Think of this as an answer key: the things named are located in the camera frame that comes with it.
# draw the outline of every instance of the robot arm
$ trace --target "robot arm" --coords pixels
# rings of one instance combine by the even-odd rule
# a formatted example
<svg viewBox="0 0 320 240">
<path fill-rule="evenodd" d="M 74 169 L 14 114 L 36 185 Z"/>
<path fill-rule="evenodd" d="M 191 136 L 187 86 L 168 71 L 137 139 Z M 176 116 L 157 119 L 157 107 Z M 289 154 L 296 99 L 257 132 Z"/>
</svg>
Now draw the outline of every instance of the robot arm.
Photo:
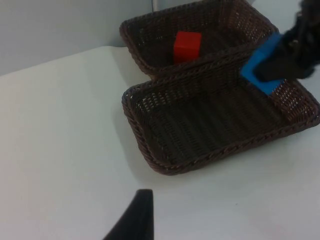
<svg viewBox="0 0 320 240">
<path fill-rule="evenodd" d="M 320 0 L 303 0 L 296 22 L 253 73 L 262 82 L 305 79 L 320 64 Z"/>
</svg>

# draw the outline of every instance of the blue object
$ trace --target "blue object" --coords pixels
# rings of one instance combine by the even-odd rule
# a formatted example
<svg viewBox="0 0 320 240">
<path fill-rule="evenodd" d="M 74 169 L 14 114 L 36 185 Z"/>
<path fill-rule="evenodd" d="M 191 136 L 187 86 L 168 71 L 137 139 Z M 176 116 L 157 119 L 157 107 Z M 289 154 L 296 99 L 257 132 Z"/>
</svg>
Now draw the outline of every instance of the blue object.
<svg viewBox="0 0 320 240">
<path fill-rule="evenodd" d="M 246 78 L 249 82 L 251 82 L 267 95 L 270 95 L 280 84 L 282 84 L 284 82 L 284 79 L 262 82 L 259 81 L 259 79 L 254 75 L 254 69 L 259 63 L 261 63 L 273 53 L 281 38 L 281 34 L 274 33 L 253 53 L 247 64 L 244 65 L 240 72 L 240 74 L 244 78 Z"/>
</svg>

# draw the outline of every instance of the red cube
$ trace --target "red cube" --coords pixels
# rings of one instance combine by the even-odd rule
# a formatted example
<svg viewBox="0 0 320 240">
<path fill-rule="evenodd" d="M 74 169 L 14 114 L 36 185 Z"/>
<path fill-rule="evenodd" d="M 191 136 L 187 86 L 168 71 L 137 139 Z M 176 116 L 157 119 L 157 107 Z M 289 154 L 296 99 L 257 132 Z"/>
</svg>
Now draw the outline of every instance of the red cube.
<svg viewBox="0 0 320 240">
<path fill-rule="evenodd" d="M 174 43 L 174 64 L 189 62 L 199 57 L 201 33 L 179 31 Z"/>
</svg>

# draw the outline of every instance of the brown wicker basket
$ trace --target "brown wicker basket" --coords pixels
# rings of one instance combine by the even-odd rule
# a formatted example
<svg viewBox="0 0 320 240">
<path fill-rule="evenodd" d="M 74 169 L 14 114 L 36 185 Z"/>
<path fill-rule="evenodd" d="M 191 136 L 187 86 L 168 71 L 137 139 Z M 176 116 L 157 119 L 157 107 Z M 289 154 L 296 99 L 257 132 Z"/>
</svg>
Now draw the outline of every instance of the brown wicker basket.
<svg viewBox="0 0 320 240">
<path fill-rule="evenodd" d="M 178 31 L 202 33 L 200 57 L 174 65 Z M 202 0 L 136 17 L 120 34 L 140 69 L 152 79 L 211 62 L 215 53 L 259 44 L 277 28 L 246 0 Z"/>
<path fill-rule="evenodd" d="M 320 123 L 319 104 L 296 80 L 267 96 L 239 75 L 251 51 L 129 88 L 124 113 L 148 164 L 186 173 Z"/>
</svg>

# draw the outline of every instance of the white tabletop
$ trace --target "white tabletop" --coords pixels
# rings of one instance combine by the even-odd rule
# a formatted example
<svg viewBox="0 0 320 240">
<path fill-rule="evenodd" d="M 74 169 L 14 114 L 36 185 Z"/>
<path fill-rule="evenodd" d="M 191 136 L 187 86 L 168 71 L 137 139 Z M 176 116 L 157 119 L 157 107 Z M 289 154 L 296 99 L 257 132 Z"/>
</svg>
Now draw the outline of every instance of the white tabletop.
<svg viewBox="0 0 320 240">
<path fill-rule="evenodd" d="M 283 16 L 279 2 L 254 5 L 284 31 L 298 1 Z M 318 99 L 319 78 L 304 81 Z M 156 240 L 319 238 L 320 127 L 162 176 L 121 105 L 147 80 L 114 47 L 0 77 L 1 240 L 100 240 L 141 188 L 154 190 Z"/>
</svg>

